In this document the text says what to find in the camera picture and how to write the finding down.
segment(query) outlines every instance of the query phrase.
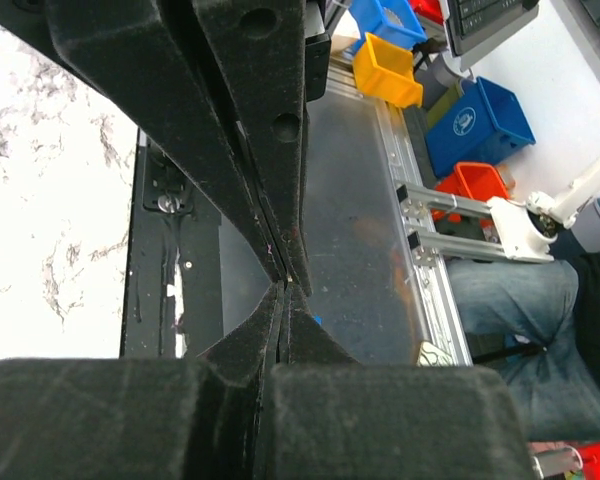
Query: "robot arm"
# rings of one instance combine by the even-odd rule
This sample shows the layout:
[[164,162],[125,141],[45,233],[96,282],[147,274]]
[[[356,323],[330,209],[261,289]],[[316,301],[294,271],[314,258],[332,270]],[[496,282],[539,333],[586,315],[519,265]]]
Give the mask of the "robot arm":
[[533,192],[526,206],[531,213],[544,215],[564,228],[571,228],[580,210],[599,190],[600,157],[555,198]]

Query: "white marble tabletop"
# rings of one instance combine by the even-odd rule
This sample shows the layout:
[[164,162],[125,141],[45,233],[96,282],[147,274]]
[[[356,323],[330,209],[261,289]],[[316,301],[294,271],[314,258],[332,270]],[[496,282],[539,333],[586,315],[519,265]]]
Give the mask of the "white marble tabletop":
[[0,359],[117,357],[135,136],[0,27]]

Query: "blue bin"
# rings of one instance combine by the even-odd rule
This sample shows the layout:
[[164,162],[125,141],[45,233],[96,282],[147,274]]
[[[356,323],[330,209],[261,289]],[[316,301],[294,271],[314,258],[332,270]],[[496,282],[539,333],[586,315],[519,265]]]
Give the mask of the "blue bin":
[[536,143],[516,96],[481,77],[429,131],[426,140],[438,178],[450,175],[458,162],[497,165]]
[[406,50],[427,40],[427,34],[406,0],[353,0],[349,12],[361,36],[352,47],[354,55],[362,47],[367,32]]

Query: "jeans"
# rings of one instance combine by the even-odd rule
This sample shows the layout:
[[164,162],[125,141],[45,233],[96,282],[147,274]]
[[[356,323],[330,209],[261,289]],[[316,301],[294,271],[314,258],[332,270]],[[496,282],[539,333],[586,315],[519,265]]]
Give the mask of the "jeans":
[[466,332],[518,334],[545,347],[500,372],[528,440],[600,440],[600,390],[575,344],[571,265],[455,260],[448,270]]

